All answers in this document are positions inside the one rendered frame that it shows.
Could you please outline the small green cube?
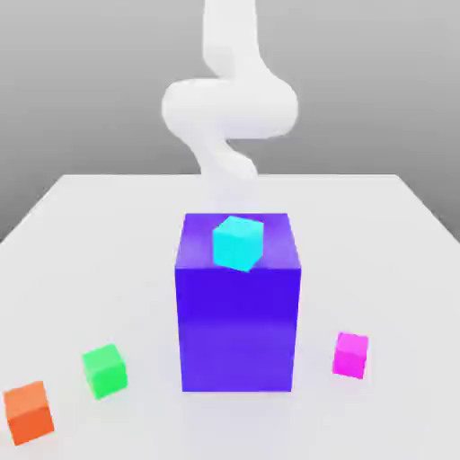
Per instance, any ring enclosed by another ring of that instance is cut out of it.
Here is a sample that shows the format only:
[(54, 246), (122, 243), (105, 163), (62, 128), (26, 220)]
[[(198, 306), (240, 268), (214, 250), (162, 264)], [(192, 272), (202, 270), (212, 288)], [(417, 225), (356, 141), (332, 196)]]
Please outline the small green cube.
[(82, 361), (86, 381), (96, 400), (128, 386), (125, 361), (113, 343), (84, 353)]

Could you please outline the small orange cube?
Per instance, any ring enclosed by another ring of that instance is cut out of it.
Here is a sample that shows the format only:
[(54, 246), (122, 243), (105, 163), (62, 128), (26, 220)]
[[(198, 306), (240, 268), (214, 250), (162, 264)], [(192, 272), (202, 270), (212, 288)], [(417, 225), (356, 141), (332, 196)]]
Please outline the small orange cube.
[(6, 391), (3, 397), (7, 424), (16, 446), (55, 430), (42, 381)]

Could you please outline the small magenta cube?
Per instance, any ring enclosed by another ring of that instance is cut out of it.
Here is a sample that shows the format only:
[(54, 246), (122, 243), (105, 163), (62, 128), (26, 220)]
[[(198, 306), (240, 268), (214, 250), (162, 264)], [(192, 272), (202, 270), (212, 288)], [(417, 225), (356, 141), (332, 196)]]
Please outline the small magenta cube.
[(368, 336), (340, 332), (334, 349), (332, 372), (362, 380), (365, 374)]

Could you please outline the small cyan cube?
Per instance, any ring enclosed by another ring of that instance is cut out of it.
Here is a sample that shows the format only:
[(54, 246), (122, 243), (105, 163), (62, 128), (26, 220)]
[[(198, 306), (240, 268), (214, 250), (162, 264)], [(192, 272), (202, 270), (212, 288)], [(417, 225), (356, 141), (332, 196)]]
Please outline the small cyan cube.
[(249, 272), (263, 255), (264, 224), (229, 216), (212, 231), (213, 262), (220, 267)]

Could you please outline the large purple box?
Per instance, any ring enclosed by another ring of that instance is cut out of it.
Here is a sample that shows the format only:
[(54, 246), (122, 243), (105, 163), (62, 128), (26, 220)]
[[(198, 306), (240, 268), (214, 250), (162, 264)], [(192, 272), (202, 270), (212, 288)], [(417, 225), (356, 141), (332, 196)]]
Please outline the large purple box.
[(212, 232), (225, 213), (185, 215), (174, 267), (185, 392), (292, 388), (301, 263), (289, 217), (264, 224), (263, 255), (248, 272), (214, 264)]

